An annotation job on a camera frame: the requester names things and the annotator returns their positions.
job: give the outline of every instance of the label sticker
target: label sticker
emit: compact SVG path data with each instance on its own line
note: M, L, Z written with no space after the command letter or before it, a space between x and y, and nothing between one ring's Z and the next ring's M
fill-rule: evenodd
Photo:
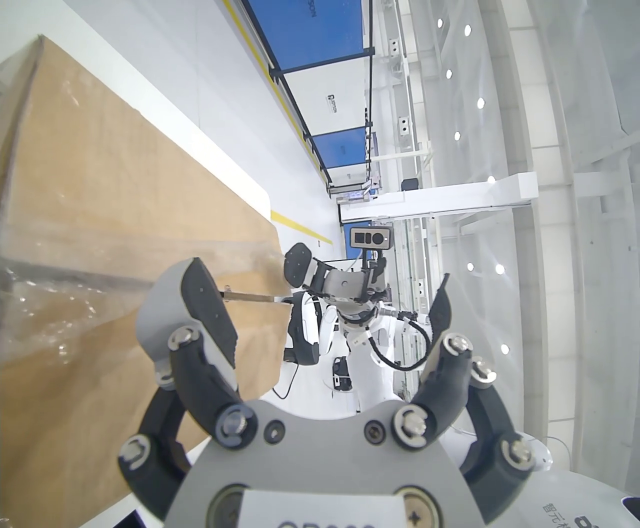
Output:
M326 96L326 103L327 105L329 105L329 111L332 114L337 114L338 113L338 105L336 105L335 103L335 95L330 93L329 95Z
M246 490L238 528L397 528L404 500L393 495L314 495Z

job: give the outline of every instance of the blue panel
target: blue panel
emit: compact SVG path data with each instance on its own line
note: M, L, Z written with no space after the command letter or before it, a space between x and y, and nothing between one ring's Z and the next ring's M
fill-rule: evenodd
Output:
M357 259L362 250L360 248L352 248L351 247L351 228L352 227L369 227L371 225L371 221L367 220L365 222L351 222L344 224L344 242L345 247L347 249L347 260Z
M366 161L364 127L314 136L314 143L327 169Z
M361 0L246 0L285 70L362 53Z

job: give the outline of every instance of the white column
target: white column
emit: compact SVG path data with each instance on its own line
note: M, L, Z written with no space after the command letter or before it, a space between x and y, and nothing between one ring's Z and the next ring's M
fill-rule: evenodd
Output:
M385 193L371 202L342 206L342 220L411 218L453 211L481 211L526 204L538 197L536 173L514 174L497 182Z

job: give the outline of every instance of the black metal frame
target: black metal frame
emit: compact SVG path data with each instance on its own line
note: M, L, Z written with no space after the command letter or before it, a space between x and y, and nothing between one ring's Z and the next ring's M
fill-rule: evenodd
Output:
M344 57L337 57L335 59L327 59L324 61L313 62L311 64L304 64L302 66L295 66L293 68L285 68L284 70L278 70L276 68L270 68L269 74L271 77L282 77L293 72L301 72L302 70L310 70L318 66L327 66L329 64L336 64L338 62L350 61L352 59L363 59L366 57L372 57L376 54L376 49L371 46L362 50L361 53L354 53L352 55L345 55Z
M298 117L298 120L300 121L300 125L302 127L302 137L305 141L308 141L310 143L311 151L315 154L318 160L318 163L320 164L320 170L326 176L327 192L329 191L330 184L333 183L333 181L331 179L331 176L329 175L329 170L322 159L322 155L320 154L320 152L316 147L316 142L314 141L314 137L313 135L311 135L311 132L309 131L307 123L304 117L302 116L302 112L298 107L298 103L296 103L296 100L294 99L293 94L291 93L291 89L289 88L289 84L285 79L285 75L293 72L302 71L302 70L308 70L310 68L315 68L318 66L325 66L328 64L334 64L334 63L348 61L352 59L369 57L369 107L365 110L364 126L365 126L365 137L367 138L367 146L366 146L366 153L365 153L365 166L366 166L365 172L367 174L367 178L371 178L371 136L372 136L371 128L373 126L373 121L371 120L371 99L372 99L372 87L373 87L373 56L376 53L376 50L373 46L373 0L369 0L369 47L365 48L362 51L362 53L356 53L353 55L347 55L345 57L338 57L335 59L320 61L317 63L298 66L294 68L285 68L285 69L280 68L280 65L278 64L278 60L276 59L276 56L273 53L271 46L269 45L267 37L264 34L262 27L260 26L260 22L258 22L258 18L255 16L255 12L253 11L251 4L249 3L249 0L239 0L239 2L242 4L244 11L246 12L249 18L249 21L251 22L256 32L256 35L258 36L258 39L262 43L262 47L264 48L264 51L267 54L269 62L273 65L272 67L269 67L269 75L271 76L272 80L275 83L279 83L280 86L282 86L282 89L285 91L287 98L289 99L289 102L291 103L291 106L293 107L293 110L295 111Z
M249 17L249 21L251 22L258 38L260 39L260 42L262 43L262 46L265 50L265 53L267 54L269 62L273 65L273 69L271 67L269 68L269 74L271 75L272 71L275 71L275 72L282 71L282 69L280 68L280 65L278 64L278 60L273 54L273 50L271 49L271 46L267 41L267 37L264 34L264 31L262 30L260 23L258 22L258 18L255 16L255 13L253 12L253 8L251 7L251 4L249 3L248 0L239 0L239 2L242 4L247 16ZM320 164L320 170L326 176L327 190L328 190L329 184L332 183L331 176L329 175L329 171L327 170L326 165L324 164L324 161L322 159L322 156L320 155L320 152L316 147L314 138L311 135L311 132L309 132L309 127L307 126L305 119L302 117L302 113L300 112L298 103L296 103L296 100L294 99L293 94L291 93L291 89L287 84L287 80L284 78L284 76L273 77L273 75L271 75L271 78L272 80L274 80L274 82L277 81L282 86L285 93L287 94L287 98L289 99L289 102L291 103L293 110L295 111L296 115L298 116L298 119L300 120L300 125L302 126L302 137L305 141L308 141L311 144L311 151L316 155L318 163Z

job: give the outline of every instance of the screw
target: screw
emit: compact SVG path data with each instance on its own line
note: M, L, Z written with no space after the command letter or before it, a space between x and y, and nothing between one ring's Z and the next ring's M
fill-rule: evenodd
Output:
M364 426L364 437L372 445L382 444L386 436L385 427L377 420L367 422L367 425Z
M404 512L408 527L440 528L438 507L427 493L418 488L407 487L398 490L396 495L401 495L404 499Z
M242 412L229 413L222 422L222 432L227 436L241 435L246 429L246 418Z
M236 528L244 497L243 486L229 486L222 490L209 505L207 526Z
M280 420L272 420L264 428L264 441L270 445L279 444L284 438L284 424Z
M472 349L471 343L469 340L463 335L455 335L449 339L449 345L456 352L466 352L467 350Z
M129 464L129 471L140 468L151 453L151 442L145 435L134 435L120 448L118 457Z
M487 380L493 372L491 367L489 367L484 360L474 361L474 370L478 376L485 380Z
M191 341L199 338L200 334L198 330L195 328L190 328L188 326L181 326L177 330L174 330L173 333L169 336L169 341L167 345L169 350L176 351L181 346L189 344Z
M233 404L222 411L216 420L215 439L228 449L248 445L255 436L257 424L253 411L243 403Z
M410 437L422 436L427 430L427 424L415 411L409 411L403 417L402 428Z
M531 460L531 448L524 440L514 440L509 445L509 456L517 464L527 463Z

